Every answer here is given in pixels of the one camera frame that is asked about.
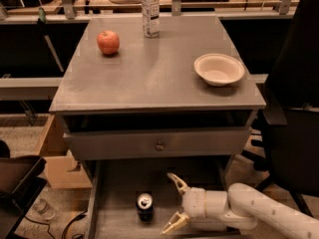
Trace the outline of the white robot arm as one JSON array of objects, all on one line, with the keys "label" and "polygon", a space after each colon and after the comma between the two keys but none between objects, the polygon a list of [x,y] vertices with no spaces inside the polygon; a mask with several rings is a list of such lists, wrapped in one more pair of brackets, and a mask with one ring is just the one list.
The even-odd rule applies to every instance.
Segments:
[{"label": "white robot arm", "polygon": [[225,226],[252,230],[259,220],[288,239],[319,239],[319,221],[277,202],[251,186],[233,183],[227,191],[188,186],[174,173],[173,181],[181,195],[182,212],[176,212],[162,229],[168,235],[193,221],[217,220]]}]

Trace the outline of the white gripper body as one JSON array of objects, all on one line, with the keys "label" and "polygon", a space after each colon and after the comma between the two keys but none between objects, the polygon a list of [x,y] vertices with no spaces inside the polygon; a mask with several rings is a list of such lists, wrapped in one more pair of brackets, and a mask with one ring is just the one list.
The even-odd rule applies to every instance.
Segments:
[{"label": "white gripper body", "polygon": [[182,196],[182,208],[187,220],[205,217],[205,190],[192,187]]}]

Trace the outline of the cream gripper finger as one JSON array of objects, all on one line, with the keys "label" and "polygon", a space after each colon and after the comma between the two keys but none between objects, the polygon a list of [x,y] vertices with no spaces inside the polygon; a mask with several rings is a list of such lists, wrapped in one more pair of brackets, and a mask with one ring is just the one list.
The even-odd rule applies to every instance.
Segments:
[{"label": "cream gripper finger", "polygon": [[179,213],[178,211],[171,217],[169,222],[163,227],[161,234],[168,235],[190,222],[190,218],[186,213]]},{"label": "cream gripper finger", "polygon": [[175,184],[176,189],[180,195],[184,195],[189,190],[189,186],[186,184],[186,182],[174,173],[169,172],[167,174],[167,177]]}]

